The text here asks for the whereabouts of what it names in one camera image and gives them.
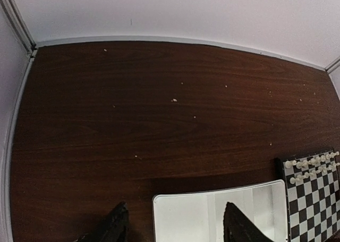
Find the black and silver chessboard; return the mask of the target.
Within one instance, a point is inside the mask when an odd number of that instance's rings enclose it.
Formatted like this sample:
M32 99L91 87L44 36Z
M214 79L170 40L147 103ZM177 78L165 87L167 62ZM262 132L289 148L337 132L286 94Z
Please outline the black and silver chessboard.
M339 232L339 167L338 180L328 185L324 181L306 182L289 188L284 180L283 161L302 156L274 160L278 177L285 183L289 241L327 241Z

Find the white plastic tray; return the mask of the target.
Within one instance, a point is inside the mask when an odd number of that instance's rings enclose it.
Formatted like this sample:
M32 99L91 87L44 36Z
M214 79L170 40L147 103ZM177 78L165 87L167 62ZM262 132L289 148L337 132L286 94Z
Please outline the white plastic tray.
M272 241L288 241L285 184L282 180L250 186L153 198L156 241L223 241L228 202Z

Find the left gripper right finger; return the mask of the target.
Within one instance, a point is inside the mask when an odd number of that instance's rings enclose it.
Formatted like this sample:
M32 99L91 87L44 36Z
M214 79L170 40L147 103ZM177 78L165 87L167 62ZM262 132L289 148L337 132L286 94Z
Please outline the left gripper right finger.
M234 204L227 202L223 219L224 241L268 241L265 236Z

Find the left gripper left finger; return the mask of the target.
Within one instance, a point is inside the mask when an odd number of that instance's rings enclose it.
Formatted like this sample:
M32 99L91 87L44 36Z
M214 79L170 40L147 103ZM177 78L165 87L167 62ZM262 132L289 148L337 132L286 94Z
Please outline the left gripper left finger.
M91 233L80 236L77 241L127 241L129 223L127 204L126 202L120 202L100 221Z

